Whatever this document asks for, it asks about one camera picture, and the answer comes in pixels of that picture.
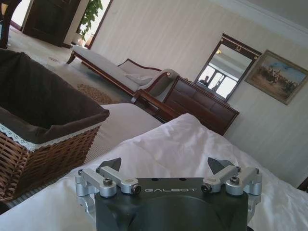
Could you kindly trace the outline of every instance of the white lace trim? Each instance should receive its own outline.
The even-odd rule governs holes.
[[[36,149],[39,149],[41,147],[46,147],[48,145],[53,145],[55,143],[60,143],[62,141],[68,140],[69,138],[72,138],[74,136],[77,136],[81,133],[84,133],[86,131],[90,131],[96,127],[99,127],[103,122],[100,122],[98,124],[92,125],[88,128],[84,128],[82,130],[79,130],[77,132],[71,133],[69,135],[66,136],[62,136],[60,138],[48,141],[46,143],[41,143],[41,144],[36,144],[36,143],[31,143],[28,141],[25,141],[23,138],[21,138],[20,136],[18,136],[16,133],[14,133],[13,131],[11,131],[10,129],[8,129],[7,127],[5,127],[3,124],[0,123],[0,132],[6,134],[7,137],[10,137],[13,139],[13,141],[19,143],[21,146],[24,146],[25,148],[27,148],[29,151],[35,151]]]

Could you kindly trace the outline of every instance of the basket liner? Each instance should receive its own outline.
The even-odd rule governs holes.
[[[43,144],[99,126],[108,116],[23,52],[0,49],[0,127],[11,134]]]

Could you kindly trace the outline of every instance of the dresser drawer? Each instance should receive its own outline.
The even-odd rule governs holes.
[[[226,103],[182,78],[176,80],[164,103],[180,114],[194,115],[204,126],[220,135],[238,115]]]

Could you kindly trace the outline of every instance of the white pillow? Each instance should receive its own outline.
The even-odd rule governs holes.
[[[127,78],[137,83],[139,86],[148,84],[152,80],[152,76],[143,76],[140,74],[125,74]]]

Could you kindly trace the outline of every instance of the green leaves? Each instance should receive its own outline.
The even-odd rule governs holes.
[[[98,16],[98,10],[103,9],[101,0],[90,0],[86,7],[86,11],[81,19],[81,24],[85,25],[86,28],[81,31],[81,38],[85,41],[85,35],[91,29],[91,22],[94,22],[95,16]]]

